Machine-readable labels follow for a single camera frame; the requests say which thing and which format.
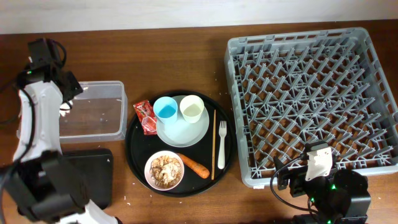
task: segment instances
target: clear plastic container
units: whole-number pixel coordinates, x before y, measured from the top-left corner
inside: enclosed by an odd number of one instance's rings
[[[121,81],[79,82],[83,93],[70,113],[60,117],[60,142],[123,140],[127,130],[127,96]]]

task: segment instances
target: plastic fork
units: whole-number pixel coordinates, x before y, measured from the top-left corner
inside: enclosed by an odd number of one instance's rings
[[[225,167],[225,149],[224,142],[226,136],[226,121],[220,122],[220,128],[218,130],[218,134],[220,135],[220,150],[218,152],[218,162],[217,166],[219,169],[224,169]]]

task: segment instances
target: white bowl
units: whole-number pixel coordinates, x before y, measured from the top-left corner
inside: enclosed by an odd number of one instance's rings
[[[151,174],[149,173],[150,171],[150,165],[152,164],[152,161],[154,159],[159,158],[160,156],[169,156],[171,158],[176,158],[180,165],[181,165],[181,178],[180,180],[173,186],[173,187],[169,187],[169,188],[163,188],[163,187],[159,187],[156,186],[155,184],[155,180],[152,180],[151,178]],[[156,152],[155,154],[153,154],[147,161],[147,163],[145,164],[145,168],[144,168],[144,175],[145,175],[145,179],[147,180],[148,184],[155,188],[156,190],[171,190],[174,187],[176,187],[182,180],[182,177],[184,176],[184,163],[182,162],[181,158],[174,152],[170,152],[170,151],[160,151],[160,152]]]

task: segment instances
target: blue cup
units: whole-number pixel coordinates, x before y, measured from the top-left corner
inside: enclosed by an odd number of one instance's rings
[[[168,96],[160,97],[154,104],[156,118],[164,124],[173,124],[177,120],[177,102]]]

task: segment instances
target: gray dish rack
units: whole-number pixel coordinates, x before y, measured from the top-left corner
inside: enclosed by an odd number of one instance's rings
[[[397,105],[365,29],[233,38],[224,62],[248,187],[269,185],[274,156],[287,163],[319,139],[339,169],[398,171]]]

